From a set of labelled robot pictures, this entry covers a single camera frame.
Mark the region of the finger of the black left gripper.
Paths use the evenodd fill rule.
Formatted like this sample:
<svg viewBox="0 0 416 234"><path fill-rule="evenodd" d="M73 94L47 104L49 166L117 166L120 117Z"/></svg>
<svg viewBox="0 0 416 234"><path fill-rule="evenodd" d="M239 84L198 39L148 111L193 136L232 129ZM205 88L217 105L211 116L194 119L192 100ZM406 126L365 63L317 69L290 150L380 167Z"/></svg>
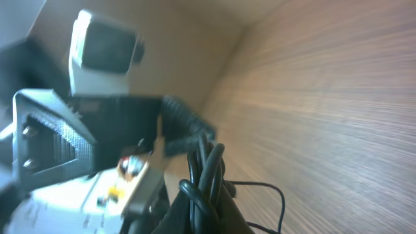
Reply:
<svg viewBox="0 0 416 234"><path fill-rule="evenodd" d="M161 115L167 156L193 151L202 133L208 140L216 139L216 129L178 97L162 97Z"/></svg>
<svg viewBox="0 0 416 234"><path fill-rule="evenodd" d="M53 90L22 89L13 97L14 179L25 191L91 174L96 140Z"/></svg>

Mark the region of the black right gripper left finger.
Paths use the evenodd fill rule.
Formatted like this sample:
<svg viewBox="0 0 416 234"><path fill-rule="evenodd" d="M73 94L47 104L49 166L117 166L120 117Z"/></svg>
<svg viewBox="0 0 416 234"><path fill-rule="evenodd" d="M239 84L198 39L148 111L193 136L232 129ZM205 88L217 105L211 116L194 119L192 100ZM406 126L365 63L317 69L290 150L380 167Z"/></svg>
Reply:
<svg viewBox="0 0 416 234"><path fill-rule="evenodd" d="M151 234L194 234L194 202L179 191L167 213Z"/></svg>

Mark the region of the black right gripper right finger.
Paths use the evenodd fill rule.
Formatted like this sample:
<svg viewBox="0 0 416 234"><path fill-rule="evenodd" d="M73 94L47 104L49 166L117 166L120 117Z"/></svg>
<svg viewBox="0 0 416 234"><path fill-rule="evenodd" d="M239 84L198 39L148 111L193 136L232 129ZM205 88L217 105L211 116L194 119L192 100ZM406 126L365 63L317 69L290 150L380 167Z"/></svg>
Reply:
<svg viewBox="0 0 416 234"><path fill-rule="evenodd" d="M254 234L224 185L220 193L220 219L225 234Z"/></svg>

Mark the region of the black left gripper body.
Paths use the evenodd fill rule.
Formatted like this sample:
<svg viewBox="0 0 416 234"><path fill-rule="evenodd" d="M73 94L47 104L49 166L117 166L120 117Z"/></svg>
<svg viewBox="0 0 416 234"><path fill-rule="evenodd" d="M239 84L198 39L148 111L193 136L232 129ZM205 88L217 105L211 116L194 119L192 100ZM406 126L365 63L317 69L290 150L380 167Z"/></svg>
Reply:
<svg viewBox="0 0 416 234"><path fill-rule="evenodd" d="M153 150L161 98L71 97L68 105L96 139L94 172L115 167L123 156Z"/></svg>

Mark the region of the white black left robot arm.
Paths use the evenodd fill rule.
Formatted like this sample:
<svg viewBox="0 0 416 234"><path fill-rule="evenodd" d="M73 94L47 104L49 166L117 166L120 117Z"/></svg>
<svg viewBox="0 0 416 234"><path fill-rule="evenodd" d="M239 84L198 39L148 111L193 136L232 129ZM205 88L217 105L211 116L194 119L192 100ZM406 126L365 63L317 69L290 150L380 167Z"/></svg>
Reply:
<svg viewBox="0 0 416 234"><path fill-rule="evenodd" d="M214 127L172 96L70 96L69 81L43 48L24 40L1 49L1 165L32 191L149 152L162 121L167 156L194 149Z"/></svg>

